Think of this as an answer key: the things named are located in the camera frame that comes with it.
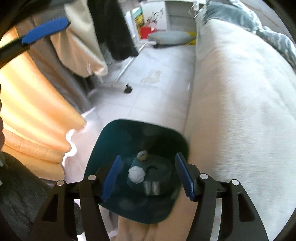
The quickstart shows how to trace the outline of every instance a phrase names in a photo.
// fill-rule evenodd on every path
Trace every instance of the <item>orange curtain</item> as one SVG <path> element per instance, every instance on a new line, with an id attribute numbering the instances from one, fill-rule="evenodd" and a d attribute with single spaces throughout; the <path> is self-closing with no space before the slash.
<path id="1" fill-rule="evenodd" d="M 13 28 L 0 46 L 15 38 L 18 34 Z M 41 74 L 27 52 L 0 69 L 0 83 L 5 135 L 2 150 L 41 178 L 64 178 L 61 163 L 70 150 L 66 133 L 81 130 L 85 120 Z"/>

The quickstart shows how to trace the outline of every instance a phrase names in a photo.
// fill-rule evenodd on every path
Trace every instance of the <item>black wheel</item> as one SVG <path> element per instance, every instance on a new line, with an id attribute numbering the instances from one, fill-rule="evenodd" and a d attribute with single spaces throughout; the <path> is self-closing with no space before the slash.
<path id="1" fill-rule="evenodd" d="M 130 92 L 132 92 L 132 90 L 133 90 L 133 88 L 129 84 L 127 84 L 126 88 L 124 90 L 124 93 L 129 94 Z"/>

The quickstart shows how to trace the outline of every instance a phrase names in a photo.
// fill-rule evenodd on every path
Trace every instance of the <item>dark green trash bin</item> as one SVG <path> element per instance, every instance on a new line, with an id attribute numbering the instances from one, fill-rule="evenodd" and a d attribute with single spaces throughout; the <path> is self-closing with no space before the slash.
<path id="1" fill-rule="evenodd" d="M 99 167 L 111 164 L 117 155 L 122 158 L 121 171 L 111 197 L 103 204 L 118 215 L 140 222 L 158 223 L 170 214 L 181 183 L 174 165 L 175 155 L 182 152 L 188 157 L 188 144 L 175 130 L 134 120 L 115 120 L 102 130 L 90 156 L 84 178 L 95 174 Z M 173 165 L 171 174 L 175 188 L 161 195 L 146 196 L 127 184 L 128 170 L 140 151 L 169 159 Z"/>

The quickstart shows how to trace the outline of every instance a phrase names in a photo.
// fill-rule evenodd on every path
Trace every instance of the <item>red object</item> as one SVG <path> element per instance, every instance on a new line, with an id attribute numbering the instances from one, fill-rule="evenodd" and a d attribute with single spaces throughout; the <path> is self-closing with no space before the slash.
<path id="1" fill-rule="evenodd" d="M 156 28 L 154 28 L 154 29 L 152 30 L 152 27 L 149 27 L 149 26 L 141 27 L 140 32 L 141 32 L 141 37 L 142 37 L 142 39 L 147 39 L 147 38 L 148 38 L 148 35 L 149 35 L 150 33 L 154 33 L 154 32 L 156 32 Z"/>

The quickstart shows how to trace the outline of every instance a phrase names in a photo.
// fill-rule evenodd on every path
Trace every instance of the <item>floor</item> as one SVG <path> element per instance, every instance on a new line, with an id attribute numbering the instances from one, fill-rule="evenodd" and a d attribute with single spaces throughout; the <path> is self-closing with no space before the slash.
<path id="1" fill-rule="evenodd" d="M 127 61 L 111 66 L 105 80 L 114 80 Z M 150 122 L 183 133 L 194 67 L 194 45 L 159 49 L 147 45 L 120 79 L 133 87 L 130 94 L 115 88 L 93 91 L 90 99 L 95 107 L 83 114 L 87 121 L 86 127 L 67 135 L 72 150 L 63 161 L 65 181 L 72 183 L 83 179 L 100 132 L 115 119 Z"/>

